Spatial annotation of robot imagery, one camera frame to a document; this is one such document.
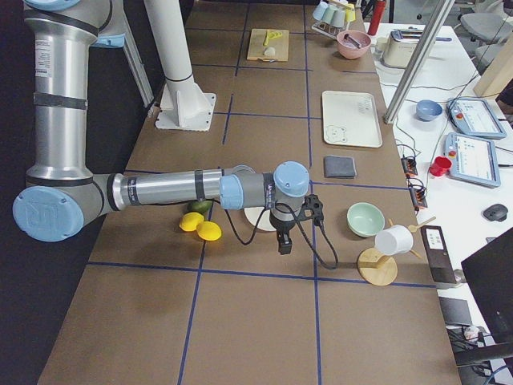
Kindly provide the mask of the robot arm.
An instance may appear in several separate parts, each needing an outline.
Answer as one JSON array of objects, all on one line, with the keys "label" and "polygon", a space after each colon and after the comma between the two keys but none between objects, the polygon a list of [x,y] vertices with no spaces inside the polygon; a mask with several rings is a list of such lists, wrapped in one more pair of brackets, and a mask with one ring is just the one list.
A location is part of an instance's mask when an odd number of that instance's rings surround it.
[{"label": "robot arm", "polygon": [[279,252],[290,253],[290,230],[319,205],[309,194],[308,170],[295,161],[271,173],[245,165],[139,176],[87,168],[89,50],[132,45],[121,1],[27,1],[23,15],[35,36],[36,157],[13,203],[22,231],[39,241],[63,241],[129,206],[218,200],[226,210],[269,211]]}]

